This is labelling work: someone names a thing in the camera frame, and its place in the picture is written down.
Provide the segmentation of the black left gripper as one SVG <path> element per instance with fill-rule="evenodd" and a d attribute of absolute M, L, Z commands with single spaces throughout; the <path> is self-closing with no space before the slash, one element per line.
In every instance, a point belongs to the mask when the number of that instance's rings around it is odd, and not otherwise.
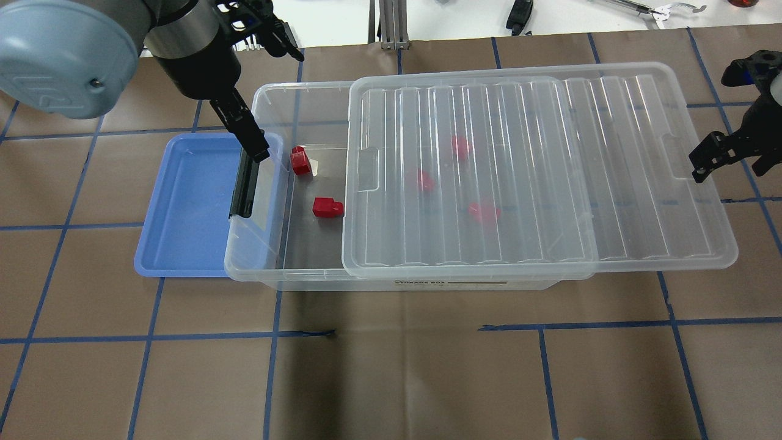
<path fill-rule="evenodd" d="M 233 46 L 261 27 L 260 45 L 270 56 L 305 61 L 290 25 L 275 17 L 272 1 L 162 1 L 149 31 L 149 52 L 181 94 L 213 100 L 224 128 L 255 163 L 269 158 L 270 145 L 235 89 L 242 67 Z"/>

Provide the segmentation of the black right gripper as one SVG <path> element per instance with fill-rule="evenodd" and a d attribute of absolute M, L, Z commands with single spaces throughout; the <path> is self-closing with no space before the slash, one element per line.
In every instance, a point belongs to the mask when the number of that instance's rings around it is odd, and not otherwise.
<path fill-rule="evenodd" d="M 743 116 L 739 134 L 712 131 L 688 154 L 695 183 L 704 183 L 718 168 L 755 156 L 751 140 L 780 141 L 780 70 L 777 51 L 757 51 L 726 67 L 723 86 L 754 86 L 759 95 Z M 781 150 L 766 150 L 755 161 L 755 175 L 762 177 L 780 163 Z"/>

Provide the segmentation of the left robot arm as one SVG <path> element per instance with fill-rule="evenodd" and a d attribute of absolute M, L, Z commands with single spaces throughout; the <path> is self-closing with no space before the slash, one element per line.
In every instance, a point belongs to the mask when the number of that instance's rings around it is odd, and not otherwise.
<path fill-rule="evenodd" d="M 271 1 L 11 1 L 1 36 L 2 91 L 72 119 L 111 111 L 148 48 L 182 95 L 210 103 L 248 168 L 271 151 L 236 89 L 235 44 L 304 61 Z"/>

